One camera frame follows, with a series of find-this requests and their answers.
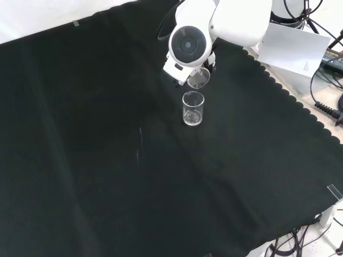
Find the table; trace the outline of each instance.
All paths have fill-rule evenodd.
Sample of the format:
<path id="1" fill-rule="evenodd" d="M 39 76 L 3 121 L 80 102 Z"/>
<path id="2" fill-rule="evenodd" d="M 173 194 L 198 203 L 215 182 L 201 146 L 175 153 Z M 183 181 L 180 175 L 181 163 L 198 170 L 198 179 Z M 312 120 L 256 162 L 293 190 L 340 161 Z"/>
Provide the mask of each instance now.
<path id="1" fill-rule="evenodd" d="M 241 47 L 218 41 L 204 120 L 183 124 L 155 40 L 173 4 L 2 45 L 3 252 L 243 257 L 335 203 L 341 146 Z"/>

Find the black cable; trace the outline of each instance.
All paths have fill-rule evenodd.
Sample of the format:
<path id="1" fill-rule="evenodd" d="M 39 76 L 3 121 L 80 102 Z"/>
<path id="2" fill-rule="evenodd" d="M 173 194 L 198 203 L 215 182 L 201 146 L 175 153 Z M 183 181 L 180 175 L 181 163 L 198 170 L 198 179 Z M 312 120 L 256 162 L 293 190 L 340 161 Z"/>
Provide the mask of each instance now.
<path id="1" fill-rule="evenodd" d="M 168 19 L 169 16 L 172 14 L 172 12 L 173 12 L 176 8 L 178 8 L 184 1 L 185 1 L 185 0 L 181 0 L 181 1 L 179 1 L 177 4 L 175 4 L 175 5 L 167 12 L 167 14 L 163 17 L 163 19 L 161 20 L 160 25 L 159 25 L 159 27 L 158 27 L 158 29 L 157 29 L 157 33 L 156 33 L 156 36 L 157 36 L 157 39 L 158 39 L 158 40 L 164 41 L 164 40 L 166 40 L 167 38 L 169 38 L 169 36 L 170 36 L 171 33 L 169 33 L 169 34 L 166 35 L 166 36 L 160 37 L 161 29 L 162 29 L 162 27 L 163 27 L 163 25 L 164 25 L 166 19 Z"/>
<path id="2" fill-rule="evenodd" d="M 294 236 L 292 235 L 290 238 L 288 238 L 286 241 L 284 241 L 284 242 L 277 248 L 277 250 L 280 249 L 282 245 L 284 245 L 285 243 L 289 242 L 293 237 L 294 237 Z"/>
<path id="3" fill-rule="evenodd" d="M 264 253 L 264 257 L 267 256 L 268 249 L 269 249 L 269 247 L 267 248 L 266 252 Z"/>
<path id="4" fill-rule="evenodd" d="M 343 43 L 341 41 L 339 41 L 333 34 L 331 34 L 327 29 L 323 28 L 321 25 L 319 25 L 317 22 L 315 22 L 314 20 L 312 20 L 311 18 L 308 18 L 310 21 L 312 21 L 314 24 L 316 24 L 319 28 L 321 28 L 323 31 L 327 32 L 330 36 L 332 36 L 333 39 L 335 39 L 336 41 L 338 41 L 338 43 L 341 44 L 341 46 L 343 46 Z"/>
<path id="5" fill-rule="evenodd" d="M 301 245 L 301 247 L 300 247 L 300 254 L 299 254 L 300 256 L 302 256 L 302 249 L 303 249 L 303 247 L 304 247 L 305 235 L 306 235 L 307 230 L 309 229 L 309 226 L 310 226 L 310 225 L 308 225 L 308 226 L 306 227 L 306 229 L 305 229 L 305 231 L 304 231 L 304 234 L 302 234 L 302 237 L 301 237 L 300 242 L 299 242 L 299 244 L 301 244 L 301 241 L 302 241 L 302 245 Z"/>
<path id="6" fill-rule="evenodd" d="M 332 72 L 332 78 L 337 82 L 337 84 L 338 84 L 341 88 L 343 88 L 342 84 L 338 81 L 338 79 L 337 79 L 336 75 L 334 74 L 334 72 Z"/>
<path id="7" fill-rule="evenodd" d="M 326 83 L 330 83 L 330 81 L 327 81 L 325 78 L 322 78 L 321 76 L 319 76 L 318 74 L 316 74 L 317 77 L 319 77 L 322 81 L 325 81 Z"/>
<path id="8" fill-rule="evenodd" d="M 272 255 L 270 255 L 270 257 L 274 257 L 274 256 L 275 256 L 276 251 L 277 251 L 277 247 L 278 247 L 278 243 L 279 243 L 279 238 L 277 238 L 277 239 L 275 240 L 275 248 L 274 248 L 274 250 L 273 250 L 273 252 L 272 252 Z"/>
<path id="9" fill-rule="evenodd" d="M 316 7 L 313 11 L 311 11 L 310 13 L 308 13 L 308 14 L 312 14 L 312 13 L 314 13 L 315 11 L 317 11 L 318 8 L 322 5 L 322 3 L 323 3 L 323 0 L 320 0 L 320 2 L 319 2 L 319 4 L 317 5 L 317 7 Z"/>
<path id="10" fill-rule="evenodd" d="M 342 85 L 338 82 L 339 85 L 336 85 L 335 83 L 332 82 L 321 70 L 318 71 L 330 84 L 334 85 L 337 88 L 343 89 Z"/>
<path id="11" fill-rule="evenodd" d="M 286 256 L 292 255 L 295 251 L 297 251 L 297 245 L 299 244 L 299 242 L 297 241 L 297 237 L 296 237 L 296 233 L 298 233 L 299 230 L 294 230 L 294 231 L 291 232 L 291 233 L 293 234 L 293 236 L 292 236 L 289 240 L 291 240 L 292 238 L 294 238 L 294 240 L 295 240 L 294 247 L 293 247 L 291 250 L 289 250 L 289 251 L 281 251 L 281 250 L 279 250 L 279 248 L 280 248 L 282 245 L 284 245 L 286 242 L 288 242 L 289 240 L 287 240 L 286 242 L 284 242 L 283 244 L 281 244 L 279 247 L 277 247 L 277 246 L 274 247 L 274 245 L 271 244 L 271 245 L 269 246 L 269 248 L 270 248 L 273 252 L 275 251 L 276 255 L 278 255 L 278 256 L 286 257 Z"/>
<path id="12" fill-rule="evenodd" d="M 338 110 L 343 112 L 343 94 L 341 95 L 341 97 L 338 100 Z"/>
<path id="13" fill-rule="evenodd" d="M 339 57 L 335 57 L 334 59 L 330 59 L 330 60 L 327 60 L 325 63 L 323 63 L 321 66 L 318 67 L 318 69 L 316 70 L 316 72 L 313 74 L 312 78 L 311 78 L 311 82 L 310 82 L 310 93 L 311 93 L 311 96 L 312 96 L 312 99 L 315 103 L 318 103 L 318 101 L 315 99 L 315 97 L 313 96 L 313 92 L 312 92 L 312 83 L 313 83 L 313 80 L 315 78 L 315 75 L 316 73 L 326 64 L 328 64 L 329 62 L 331 61 L 334 61 L 334 60 L 338 60 L 340 58 L 343 58 L 343 56 L 339 56 Z"/>
<path id="14" fill-rule="evenodd" d="M 289 8 L 288 8 L 288 5 L 287 5 L 287 3 L 286 3 L 286 0 L 284 0 L 284 6 L 285 6 L 285 8 L 286 8 L 286 11 L 287 11 L 288 15 L 289 15 L 293 20 L 295 20 L 295 21 L 306 20 L 306 13 L 307 13 L 307 11 L 306 11 L 305 2 L 306 2 L 306 0 L 304 0 L 304 13 L 300 16 L 300 17 L 305 16 L 305 18 L 303 17 L 302 19 L 299 20 L 299 19 L 295 18 L 294 15 L 290 12 L 290 10 L 289 10 Z M 308 17 L 308 15 L 310 15 L 310 14 L 314 13 L 315 11 L 317 11 L 318 8 L 321 6 L 322 3 L 323 3 L 323 0 L 320 0 L 320 2 L 319 2 L 319 4 L 317 5 L 317 7 L 314 8 L 313 11 L 307 13 L 307 17 Z"/>
<path id="15" fill-rule="evenodd" d="M 330 226 L 317 238 L 317 239 L 315 239 L 315 240 L 312 240 L 311 242 L 309 242 L 309 243 L 307 243 L 307 244 L 305 244 L 304 246 L 302 246 L 302 248 L 304 248 L 305 246 L 307 246 L 307 245 L 309 245 L 309 244 L 312 244 L 313 242 L 315 242 L 315 241 L 317 241 L 319 238 L 321 238 L 328 230 L 329 230 L 329 228 L 331 227 L 331 224 L 330 224 Z"/>
<path id="16" fill-rule="evenodd" d="M 336 220 L 336 218 L 333 218 L 334 221 L 336 221 L 338 224 L 340 224 L 341 226 L 343 226 L 342 223 L 340 223 L 338 220 Z"/>

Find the black cloth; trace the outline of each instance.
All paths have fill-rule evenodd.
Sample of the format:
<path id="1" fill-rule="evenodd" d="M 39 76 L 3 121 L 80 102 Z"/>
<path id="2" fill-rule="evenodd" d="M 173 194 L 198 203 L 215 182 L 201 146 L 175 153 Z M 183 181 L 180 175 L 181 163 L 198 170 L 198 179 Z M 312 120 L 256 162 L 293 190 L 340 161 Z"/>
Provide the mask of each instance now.
<path id="1" fill-rule="evenodd" d="M 182 121 L 140 1 L 0 46 L 0 256 L 246 256 L 343 192 L 343 148 L 241 47 L 218 40 Z"/>

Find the clear glass cup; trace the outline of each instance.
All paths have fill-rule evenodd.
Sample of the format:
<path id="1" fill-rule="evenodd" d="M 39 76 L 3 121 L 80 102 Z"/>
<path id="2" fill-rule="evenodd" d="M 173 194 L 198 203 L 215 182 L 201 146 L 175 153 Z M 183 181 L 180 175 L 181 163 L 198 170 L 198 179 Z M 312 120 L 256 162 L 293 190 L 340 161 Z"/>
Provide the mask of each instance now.
<path id="1" fill-rule="evenodd" d="M 210 72 L 208 69 L 201 67 L 200 71 L 195 73 L 194 76 L 188 78 L 187 83 L 190 87 L 194 89 L 199 89 L 204 87 L 210 80 Z"/>
<path id="2" fill-rule="evenodd" d="M 199 125 L 203 120 L 204 96 L 196 91 L 188 91 L 182 97 L 183 121 L 189 126 Z"/>

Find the electrical wire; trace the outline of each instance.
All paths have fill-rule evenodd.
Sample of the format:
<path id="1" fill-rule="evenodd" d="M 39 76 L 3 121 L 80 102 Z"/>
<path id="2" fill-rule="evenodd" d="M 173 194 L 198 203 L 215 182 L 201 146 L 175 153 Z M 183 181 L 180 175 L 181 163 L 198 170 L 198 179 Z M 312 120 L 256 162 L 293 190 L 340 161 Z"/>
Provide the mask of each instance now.
<path id="1" fill-rule="evenodd" d="M 284 245 L 285 243 L 289 242 L 293 237 L 294 237 L 294 236 L 291 236 L 291 237 L 288 238 L 286 241 L 284 241 L 284 242 L 277 248 L 277 250 L 280 249 L 282 245 Z"/>
<path id="2" fill-rule="evenodd" d="M 300 20 L 297 19 L 297 18 L 295 18 L 294 15 L 290 12 L 290 10 L 289 10 L 289 8 L 288 8 L 288 5 L 287 5 L 287 3 L 286 3 L 286 0 L 284 0 L 284 6 L 285 6 L 285 9 L 286 9 L 288 15 L 289 15 L 293 20 L 295 20 L 295 21 L 306 20 L 307 23 L 308 23 L 308 24 L 310 25 L 310 27 L 312 28 L 312 30 L 313 30 L 316 34 L 319 34 L 319 33 L 318 33 L 318 30 L 317 30 L 314 26 L 312 26 L 313 24 L 311 25 L 311 22 L 313 22 L 313 23 L 316 24 L 319 28 L 321 28 L 322 30 L 324 30 L 325 32 L 327 32 L 333 39 L 335 39 L 336 41 L 338 41 L 338 43 L 340 43 L 340 44 L 343 46 L 343 43 L 340 42 L 332 33 L 330 33 L 327 29 L 325 29 L 323 26 L 321 26 L 320 24 L 318 24 L 316 21 L 312 20 L 312 19 L 309 17 L 310 14 L 314 13 L 314 12 L 320 7 L 320 5 L 322 4 L 322 2 L 323 2 L 323 1 L 320 1 L 319 4 L 318 4 L 318 6 L 317 6 L 312 12 L 307 13 L 307 11 L 306 11 L 306 0 L 304 0 L 304 13 L 301 14 L 302 19 L 300 19 Z"/>
<path id="3" fill-rule="evenodd" d="M 330 224 L 330 226 L 329 226 L 329 227 L 328 227 L 328 228 L 327 228 L 327 229 L 326 229 L 317 239 L 312 240 L 311 242 L 309 242 L 309 243 L 303 245 L 302 248 L 304 248 L 305 246 L 307 246 L 307 245 L 309 245 L 309 244 L 312 244 L 313 242 L 315 242 L 315 241 L 317 241 L 319 238 L 321 238 L 321 237 L 330 229 L 331 225 L 332 225 L 332 223 Z"/>
<path id="4" fill-rule="evenodd" d="M 311 82 L 310 82 L 310 94 L 311 94 L 311 97 L 313 99 L 313 101 L 315 103 L 317 103 L 318 101 L 315 99 L 315 97 L 313 96 L 313 92 L 312 92 L 312 83 L 313 83 L 313 80 L 315 78 L 315 75 L 316 73 L 326 64 L 328 64 L 329 62 L 332 62 L 332 61 L 335 61 L 335 60 L 338 60 L 338 59 L 341 59 L 343 58 L 343 56 L 339 56 L 339 57 L 335 57 L 334 59 L 331 59 L 331 60 L 327 60 L 325 63 L 323 63 L 321 66 L 318 67 L 318 69 L 316 70 L 316 72 L 313 74 L 312 78 L 311 78 Z"/>
<path id="5" fill-rule="evenodd" d="M 308 13 L 308 15 L 310 15 L 310 14 L 314 13 L 315 11 L 317 11 L 318 8 L 322 5 L 322 3 L 323 3 L 323 0 L 320 0 L 320 2 L 319 2 L 319 4 L 317 5 L 317 7 L 316 7 L 313 11 L 311 11 L 310 13 Z"/>
<path id="6" fill-rule="evenodd" d="M 302 241 L 302 245 L 301 245 L 301 247 L 300 247 L 299 256 L 302 256 L 302 249 L 304 248 L 305 235 L 306 235 L 307 230 L 309 229 L 309 226 L 310 226 L 310 225 L 308 225 L 308 226 L 306 227 L 306 229 L 305 229 L 305 231 L 304 231 L 304 234 L 302 234 L 302 237 L 301 237 L 301 239 L 300 239 L 299 244 L 301 244 L 301 241 Z"/>
<path id="7" fill-rule="evenodd" d="M 340 83 L 338 83 L 339 85 L 336 85 L 335 83 L 333 83 L 323 72 L 321 72 L 321 70 L 318 71 L 330 84 L 334 85 L 337 88 L 341 88 L 343 89 L 342 85 Z"/>
<path id="8" fill-rule="evenodd" d="M 334 254 L 331 254 L 330 256 L 328 256 L 328 257 L 333 257 L 334 255 L 338 255 L 338 254 L 341 254 L 341 253 L 343 253 L 343 252 L 338 252 L 338 253 L 334 253 Z"/>
<path id="9" fill-rule="evenodd" d="M 172 14 L 172 12 L 178 8 L 185 0 L 180 0 L 177 4 L 175 4 L 168 12 L 167 14 L 162 18 L 160 24 L 159 24 L 159 27 L 157 29 L 157 33 L 156 33 L 156 36 L 157 36 L 157 39 L 160 40 L 160 41 L 164 41 L 166 40 L 167 38 L 169 38 L 170 34 L 169 33 L 168 35 L 166 36 L 163 36 L 163 37 L 160 37 L 160 32 L 161 32 L 161 29 L 165 23 L 165 21 L 169 18 L 169 16 Z"/>
<path id="10" fill-rule="evenodd" d="M 338 81 L 337 77 L 335 76 L 334 72 L 332 72 L 332 78 L 337 82 L 337 84 L 343 88 L 342 84 Z"/>
<path id="11" fill-rule="evenodd" d="M 312 21 L 314 24 L 316 24 L 319 28 L 321 28 L 323 31 L 327 32 L 333 39 L 335 39 L 336 41 L 338 41 L 339 44 L 341 44 L 341 46 L 343 46 L 343 43 L 341 41 L 339 41 L 333 34 L 331 34 L 327 29 L 325 29 L 324 27 L 322 27 L 321 25 L 319 25 L 317 22 L 315 22 L 314 20 L 312 20 L 311 18 L 308 18 L 308 20 Z"/>
<path id="12" fill-rule="evenodd" d="M 340 223 L 338 220 L 336 220 L 336 218 L 333 218 L 334 221 L 336 221 L 338 224 L 340 224 L 341 226 L 343 226 L 342 223 Z"/>

